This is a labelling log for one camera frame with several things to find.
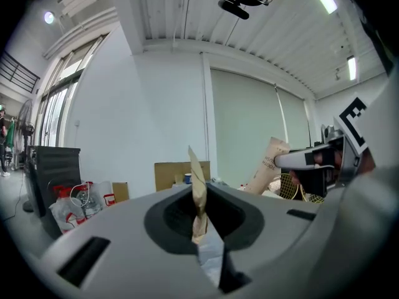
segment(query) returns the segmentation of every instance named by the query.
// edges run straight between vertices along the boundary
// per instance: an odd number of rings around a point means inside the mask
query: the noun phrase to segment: plastic bag
[[[81,204],[77,198],[73,197],[72,199],[76,205]],[[82,208],[76,205],[70,201],[69,197],[64,197],[58,198],[57,201],[49,207],[63,234],[86,221]]]
[[[92,189],[93,182],[86,182],[76,187],[79,191],[76,198],[82,203],[83,213],[89,219],[102,210],[102,205],[98,194]]]
[[[224,242],[208,219],[208,231],[198,244],[198,260],[205,274],[217,287],[223,264]]]
[[[90,194],[96,196],[102,209],[110,207],[116,203],[115,195],[112,191],[112,184],[109,181],[93,183],[90,187]]]

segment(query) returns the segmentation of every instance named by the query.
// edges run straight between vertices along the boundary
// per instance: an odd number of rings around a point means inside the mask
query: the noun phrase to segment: white ceiling
[[[357,83],[349,80],[351,55],[358,56],[360,82],[384,72],[349,0],[336,1],[339,8],[330,15],[319,0],[273,0],[268,7],[246,6],[248,20],[220,9],[218,1],[140,0],[145,38],[171,39],[176,30],[176,38],[245,51],[293,76],[316,97]]]

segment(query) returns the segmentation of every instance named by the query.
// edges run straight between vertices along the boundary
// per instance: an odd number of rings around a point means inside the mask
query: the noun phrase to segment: gray plastic surface
[[[204,298],[220,294],[203,272],[197,256],[168,254],[145,231],[143,219],[147,210],[178,191],[181,189],[170,189],[109,207],[54,242],[42,263],[56,272],[91,237],[103,237],[111,244],[80,287],[87,295]]]
[[[195,255],[164,252],[144,229],[146,211],[180,189],[108,208],[57,240],[42,264],[56,272],[91,236],[99,236],[110,239],[110,247],[81,287],[93,297],[321,298],[354,278],[386,240],[399,209],[398,173],[383,169],[358,177],[347,188],[331,190],[323,204],[220,186],[256,206],[265,219],[252,246],[230,252],[234,268],[252,282],[227,295],[210,282]],[[308,221],[287,215],[289,209],[317,215]]]

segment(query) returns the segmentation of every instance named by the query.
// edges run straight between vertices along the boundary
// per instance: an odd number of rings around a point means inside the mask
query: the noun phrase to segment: green clothing
[[[9,146],[10,149],[14,147],[14,129],[15,129],[15,123],[14,121],[12,121],[10,126],[8,127],[7,137],[6,137],[6,146]]]

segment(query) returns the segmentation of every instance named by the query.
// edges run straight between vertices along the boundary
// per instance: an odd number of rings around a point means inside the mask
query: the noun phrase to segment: camera
[[[219,0],[218,6],[223,10],[246,20],[249,18],[249,14],[240,8],[242,4],[246,6],[259,6],[262,3],[258,0]]]

